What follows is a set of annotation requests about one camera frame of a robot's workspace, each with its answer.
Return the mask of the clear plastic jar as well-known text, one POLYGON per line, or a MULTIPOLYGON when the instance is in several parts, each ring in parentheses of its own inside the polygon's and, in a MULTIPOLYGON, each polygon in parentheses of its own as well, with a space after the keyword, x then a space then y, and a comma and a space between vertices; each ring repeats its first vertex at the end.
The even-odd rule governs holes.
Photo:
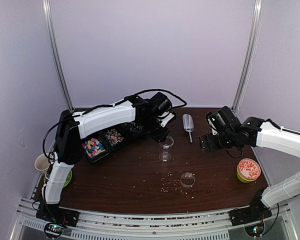
POLYGON ((160 161, 167 163, 172 159, 172 148, 174 146, 174 139, 168 135, 165 141, 159 143, 160 151, 158 158, 160 161))

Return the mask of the metal scoop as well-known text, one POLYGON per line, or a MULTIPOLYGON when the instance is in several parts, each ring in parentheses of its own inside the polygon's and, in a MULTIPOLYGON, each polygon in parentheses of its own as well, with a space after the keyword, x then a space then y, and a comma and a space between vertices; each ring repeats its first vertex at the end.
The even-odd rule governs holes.
POLYGON ((183 129, 188 133, 189 141, 192 144, 193 143, 192 132, 194 131, 193 118, 190 114, 183 114, 182 122, 183 122, 183 129))

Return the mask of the black three-compartment candy bin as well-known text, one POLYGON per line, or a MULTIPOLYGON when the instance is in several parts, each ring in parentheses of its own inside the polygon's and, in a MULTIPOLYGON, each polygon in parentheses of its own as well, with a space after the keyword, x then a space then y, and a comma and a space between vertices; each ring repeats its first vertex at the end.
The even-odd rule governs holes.
POLYGON ((142 125, 134 122, 121 123, 88 135, 81 140, 81 145, 88 161, 92 164, 146 134, 147 131, 142 125))

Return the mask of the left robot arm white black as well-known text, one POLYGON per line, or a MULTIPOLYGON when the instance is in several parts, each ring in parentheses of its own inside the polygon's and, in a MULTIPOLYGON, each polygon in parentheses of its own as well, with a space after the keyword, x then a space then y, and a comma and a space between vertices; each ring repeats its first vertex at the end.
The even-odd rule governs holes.
POLYGON ((41 194, 45 205, 42 213, 51 222, 62 218, 59 204, 63 186, 70 170, 83 157, 82 140, 110 127, 134 123, 157 143, 166 140, 170 130, 167 125, 176 119, 172 103, 157 90, 156 94, 144 99, 138 93, 124 97, 112 104, 101 104, 77 112, 65 110, 61 113, 52 152, 45 157, 52 163, 48 181, 41 194))

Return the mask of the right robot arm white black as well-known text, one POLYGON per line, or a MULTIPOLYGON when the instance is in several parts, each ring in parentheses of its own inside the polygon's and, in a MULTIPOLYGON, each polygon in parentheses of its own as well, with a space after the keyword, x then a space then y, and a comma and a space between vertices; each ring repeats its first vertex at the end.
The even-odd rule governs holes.
MULTIPOLYGON (((204 153, 244 146, 276 150, 300 158, 300 132, 279 126, 270 118, 248 117, 240 122, 234 112, 224 106, 205 117, 211 133, 199 137, 204 153)), ((246 210, 249 220, 258 220, 270 208, 300 195, 300 171, 289 178, 260 191, 246 210)))

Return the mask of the clear plastic jar lid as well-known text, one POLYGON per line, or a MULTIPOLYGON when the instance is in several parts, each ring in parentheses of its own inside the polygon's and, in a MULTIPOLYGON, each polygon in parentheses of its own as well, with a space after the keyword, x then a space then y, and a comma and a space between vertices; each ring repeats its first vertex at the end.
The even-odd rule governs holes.
POLYGON ((180 176, 180 184, 185 188, 191 188, 196 182, 196 176, 194 173, 191 172, 184 172, 180 176))

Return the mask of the green tin orange patterned lid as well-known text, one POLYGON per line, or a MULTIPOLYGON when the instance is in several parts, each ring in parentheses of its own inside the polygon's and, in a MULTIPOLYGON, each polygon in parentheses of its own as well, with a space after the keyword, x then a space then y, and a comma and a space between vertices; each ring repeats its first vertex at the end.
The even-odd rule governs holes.
POLYGON ((261 173, 261 167, 251 158, 241 159, 236 169, 236 176, 238 180, 245 184, 256 181, 260 177, 261 173))

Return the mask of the green saucer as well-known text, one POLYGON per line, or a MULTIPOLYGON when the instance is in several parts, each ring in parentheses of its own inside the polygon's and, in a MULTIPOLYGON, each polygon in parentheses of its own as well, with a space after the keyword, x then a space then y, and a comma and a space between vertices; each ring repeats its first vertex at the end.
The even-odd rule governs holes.
MULTIPOLYGON (((65 183, 63 185, 63 188, 65 188, 71 182, 72 177, 73 177, 73 172, 72 172, 72 170, 70 170, 70 172, 68 173, 67 178, 65 180, 65 183)), ((44 177, 43 177, 43 183, 47 184, 48 180, 49 180, 48 175, 45 174, 44 177)))

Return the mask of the beige ceramic mug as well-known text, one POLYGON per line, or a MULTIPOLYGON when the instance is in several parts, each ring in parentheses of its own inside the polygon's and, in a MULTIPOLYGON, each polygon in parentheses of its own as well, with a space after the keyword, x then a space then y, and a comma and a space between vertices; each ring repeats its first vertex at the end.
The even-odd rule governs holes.
POLYGON ((51 165, 50 160, 44 155, 39 155, 34 161, 34 167, 41 174, 45 175, 51 165))

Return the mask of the right aluminium frame post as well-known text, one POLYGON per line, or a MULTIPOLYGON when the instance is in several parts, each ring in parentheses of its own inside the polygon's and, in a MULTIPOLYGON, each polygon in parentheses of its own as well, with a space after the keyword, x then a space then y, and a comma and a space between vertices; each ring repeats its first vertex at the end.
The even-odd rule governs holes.
POLYGON ((248 82, 252 70, 253 56, 255 54, 257 44, 258 44, 258 39, 259 39, 259 32, 260 32, 261 19, 262 19, 262 9, 263 9, 263 1, 255 0, 252 20, 251 20, 250 33, 249 33, 249 38, 248 38, 248 43, 246 48, 246 54, 243 61, 243 67, 240 74, 239 84, 232 104, 232 110, 236 114, 239 113, 240 106, 243 103, 243 99, 247 90, 247 86, 248 86, 248 82))

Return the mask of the aluminium frame post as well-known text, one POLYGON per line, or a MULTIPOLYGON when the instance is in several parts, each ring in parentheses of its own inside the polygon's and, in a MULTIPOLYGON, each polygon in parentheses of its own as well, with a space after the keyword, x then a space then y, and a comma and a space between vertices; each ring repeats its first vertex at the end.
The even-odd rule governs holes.
POLYGON ((59 55, 59 51, 58 51, 50 1, 43 0, 42 6, 43 6, 43 13, 44 13, 44 18, 45 18, 45 22, 46 22, 46 26, 47 26, 47 30, 48 30, 49 39, 50 39, 53 61, 54 61, 58 81, 60 83, 61 91, 64 96, 67 108, 69 109, 70 112, 72 112, 74 110, 74 106, 71 101, 70 93, 69 93, 69 90, 68 90, 68 87, 66 84, 64 71, 62 68, 61 59, 60 59, 60 55, 59 55))
POLYGON ((255 54, 257 44, 258 44, 258 39, 259 39, 259 32, 260 32, 261 19, 262 19, 262 9, 263 9, 263 1, 255 0, 252 20, 251 20, 250 33, 249 33, 249 38, 248 38, 248 43, 246 48, 246 54, 243 61, 243 67, 240 74, 239 84, 232 104, 232 110, 236 114, 239 113, 240 106, 243 103, 243 99, 247 90, 247 86, 248 86, 248 82, 252 70, 253 56, 255 54))

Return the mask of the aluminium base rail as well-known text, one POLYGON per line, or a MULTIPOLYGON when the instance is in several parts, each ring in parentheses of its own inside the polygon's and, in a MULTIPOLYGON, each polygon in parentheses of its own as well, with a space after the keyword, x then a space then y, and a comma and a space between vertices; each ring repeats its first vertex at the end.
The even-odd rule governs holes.
MULTIPOLYGON (((49 240, 47 221, 36 218, 38 202, 21 198, 8 240, 49 240)), ((78 212, 76 226, 68 226, 56 240, 300 240, 287 203, 271 209, 272 216, 234 226, 228 209, 179 214, 118 214, 64 207, 78 212), (261 238, 249 236, 252 226, 265 224, 261 238)))

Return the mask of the left aluminium frame post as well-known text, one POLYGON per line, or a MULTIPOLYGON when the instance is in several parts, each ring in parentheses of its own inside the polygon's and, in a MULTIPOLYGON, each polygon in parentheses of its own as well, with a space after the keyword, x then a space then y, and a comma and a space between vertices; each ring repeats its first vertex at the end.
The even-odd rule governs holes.
POLYGON ((58 51, 50 1, 43 0, 42 6, 43 6, 43 13, 44 13, 44 18, 45 18, 45 22, 46 22, 46 26, 47 26, 47 30, 48 30, 49 39, 50 39, 53 61, 54 61, 58 81, 60 83, 61 91, 64 96, 67 108, 69 109, 70 112, 72 112, 74 110, 74 106, 71 101, 70 93, 69 93, 69 90, 68 90, 68 87, 66 84, 64 71, 62 68, 61 59, 60 59, 60 55, 59 55, 59 51, 58 51))

